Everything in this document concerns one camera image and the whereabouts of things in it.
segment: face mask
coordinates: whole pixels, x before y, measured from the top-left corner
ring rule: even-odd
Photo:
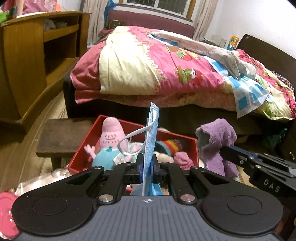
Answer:
[[[158,115],[159,115],[159,108],[155,104],[151,103],[149,118],[147,120],[147,126],[126,135],[125,139],[133,137],[144,131],[146,132],[145,141],[143,143],[142,148],[138,152],[127,153],[123,151],[120,147],[120,143],[125,139],[121,140],[117,145],[119,151],[125,156],[134,156],[144,151],[143,183],[141,185],[137,185],[137,187],[131,192],[131,195],[136,195],[136,196],[137,195],[142,195],[142,196],[163,195],[159,187],[159,184],[151,183],[151,160],[152,160],[152,155],[154,152],[155,141],[156,141]]]

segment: red box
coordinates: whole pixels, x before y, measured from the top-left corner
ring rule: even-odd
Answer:
[[[75,155],[73,156],[68,169],[71,173],[71,175],[74,175],[76,173],[82,172],[88,168],[91,167],[91,158],[89,155],[85,152],[84,146],[89,144],[90,146],[95,146],[96,150],[99,148],[99,139],[101,137],[102,133],[102,125],[103,121],[107,118],[105,115],[99,115],[93,126],[90,128],[89,132],[87,133],[86,137],[84,138],[83,142],[79,146],[79,148],[76,150]],[[124,133],[129,134],[135,130],[138,130],[142,127],[143,125],[140,124],[135,124],[132,122],[128,122],[125,120],[119,120]],[[193,161],[193,164],[195,166],[198,165],[198,152],[197,152],[197,146],[196,146],[196,139],[191,138],[191,137],[186,137],[182,135],[178,135],[172,132],[166,132],[166,131],[161,131],[157,130],[157,136],[156,140],[158,141],[166,141],[169,139],[174,139],[174,138],[182,138],[186,141],[184,150],[189,158]],[[133,142],[144,142],[145,140],[145,132],[138,134],[134,137],[132,137]]]

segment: mask ear loop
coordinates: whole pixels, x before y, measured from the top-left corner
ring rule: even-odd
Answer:
[[[145,141],[144,141],[144,143],[143,143],[141,149],[140,149],[139,151],[135,152],[135,153],[128,153],[128,152],[122,150],[122,148],[121,148],[121,146],[120,146],[120,143],[121,143],[122,141],[124,141],[125,139],[131,138],[131,137],[133,137],[133,136],[135,136],[135,135],[138,135],[138,134],[143,133],[143,132],[145,132],[145,131],[149,131],[149,130],[151,130],[151,128],[152,128],[154,122],[155,122],[155,119],[154,119],[154,121],[153,121],[151,124],[149,124],[149,125],[147,125],[147,126],[144,126],[144,127],[140,128],[140,129],[138,129],[138,130],[136,130],[136,131],[133,131],[133,132],[131,132],[130,134],[126,135],[124,139],[122,139],[120,142],[118,142],[118,144],[117,144],[117,148],[118,148],[118,150],[119,150],[123,155],[125,155],[125,156],[135,156],[135,155],[137,155],[137,154],[139,154],[139,153],[142,153],[142,151],[143,151],[143,149],[145,148],[145,145],[146,145],[146,139],[145,139]]]

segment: purple towel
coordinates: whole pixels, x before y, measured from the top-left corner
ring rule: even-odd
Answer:
[[[239,175],[236,165],[222,160],[219,153],[222,146],[234,145],[237,139],[233,127],[225,119],[204,124],[197,128],[195,134],[198,156],[204,162],[206,169],[229,178]]]

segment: bed frame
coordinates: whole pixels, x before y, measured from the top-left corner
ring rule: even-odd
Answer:
[[[291,82],[295,81],[293,76],[296,76],[296,60],[283,51],[250,35],[245,35],[242,38],[238,44],[238,49],[244,50],[263,63],[268,69],[276,71]],[[69,75],[67,75],[64,81],[64,96],[69,118],[96,117],[99,114],[104,114],[146,125],[149,113],[148,108],[127,106],[101,99],[78,105],[75,102],[74,92],[75,88]],[[237,119],[235,112],[187,105],[183,107],[161,108],[159,127],[195,137],[197,127],[217,118],[226,119],[233,126],[237,135],[276,134],[289,125],[289,123],[269,120],[263,116],[252,114]]]

